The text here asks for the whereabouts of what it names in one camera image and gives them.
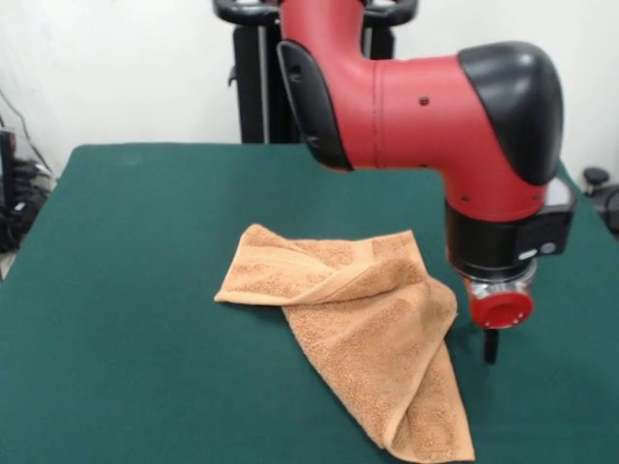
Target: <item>green tablecloth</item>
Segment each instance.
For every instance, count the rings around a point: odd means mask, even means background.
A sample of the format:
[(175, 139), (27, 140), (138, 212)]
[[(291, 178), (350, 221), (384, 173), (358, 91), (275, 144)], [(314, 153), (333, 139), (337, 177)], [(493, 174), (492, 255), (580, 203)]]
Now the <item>green tablecloth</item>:
[(430, 172), (340, 174), (302, 147), (76, 150), (0, 289), (0, 463), (385, 463), (276, 308), (214, 304), (253, 222), (412, 228), (457, 291), (448, 343), (478, 462), (619, 461), (619, 247), (580, 198), (537, 309), (485, 366)]

